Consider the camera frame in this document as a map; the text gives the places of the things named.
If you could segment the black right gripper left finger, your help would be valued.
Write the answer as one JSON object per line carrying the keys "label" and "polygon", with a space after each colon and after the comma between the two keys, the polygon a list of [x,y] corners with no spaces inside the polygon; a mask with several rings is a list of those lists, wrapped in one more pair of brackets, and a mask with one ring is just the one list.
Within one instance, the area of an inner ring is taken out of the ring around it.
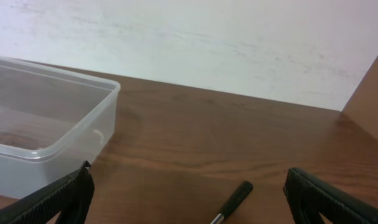
{"label": "black right gripper left finger", "polygon": [[95,192],[95,184],[84,161],[74,172],[0,209],[0,223],[84,223]]}

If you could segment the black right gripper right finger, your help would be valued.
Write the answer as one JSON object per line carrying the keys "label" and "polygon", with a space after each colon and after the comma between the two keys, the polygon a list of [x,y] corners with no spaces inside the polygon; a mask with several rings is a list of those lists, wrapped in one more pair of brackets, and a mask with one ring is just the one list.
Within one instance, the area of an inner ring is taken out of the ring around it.
{"label": "black right gripper right finger", "polygon": [[378,209],[304,170],[288,170],[283,192],[295,223],[378,224]]}

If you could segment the small hammer black handle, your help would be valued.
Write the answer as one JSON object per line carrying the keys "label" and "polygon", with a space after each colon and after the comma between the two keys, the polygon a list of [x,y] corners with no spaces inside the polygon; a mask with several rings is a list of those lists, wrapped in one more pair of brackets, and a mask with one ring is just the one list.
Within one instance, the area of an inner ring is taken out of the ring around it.
{"label": "small hammer black handle", "polygon": [[227,199],[227,201],[225,201],[223,206],[219,209],[217,216],[214,217],[210,224],[221,224],[227,220],[240,206],[240,204],[242,204],[252,190],[253,185],[249,181],[242,182]]}

